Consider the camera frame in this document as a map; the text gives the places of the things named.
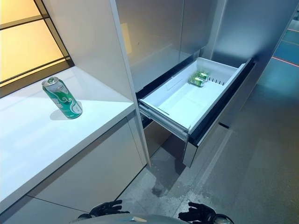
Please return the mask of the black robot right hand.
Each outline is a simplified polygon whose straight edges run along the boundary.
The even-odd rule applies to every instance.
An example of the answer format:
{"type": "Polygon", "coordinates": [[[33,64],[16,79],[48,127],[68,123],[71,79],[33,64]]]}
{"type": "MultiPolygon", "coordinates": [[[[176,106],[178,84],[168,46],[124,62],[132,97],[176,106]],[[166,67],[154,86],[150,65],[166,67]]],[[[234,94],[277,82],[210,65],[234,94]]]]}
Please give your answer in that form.
{"type": "Polygon", "coordinates": [[[180,212],[178,218],[186,222],[200,222],[207,224],[211,217],[216,214],[215,210],[201,203],[188,203],[187,212],[180,212]]]}

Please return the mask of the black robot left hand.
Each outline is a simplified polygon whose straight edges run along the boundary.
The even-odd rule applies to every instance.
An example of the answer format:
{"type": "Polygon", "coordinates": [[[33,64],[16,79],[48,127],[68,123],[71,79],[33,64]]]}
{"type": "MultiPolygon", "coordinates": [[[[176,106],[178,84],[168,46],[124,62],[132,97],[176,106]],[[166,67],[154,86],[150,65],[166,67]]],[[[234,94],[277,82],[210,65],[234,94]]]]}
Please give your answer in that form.
{"type": "Polygon", "coordinates": [[[89,212],[92,217],[100,217],[113,214],[128,214],[129,211],[122,210],[122,200],[102,203],[89,212]]]}

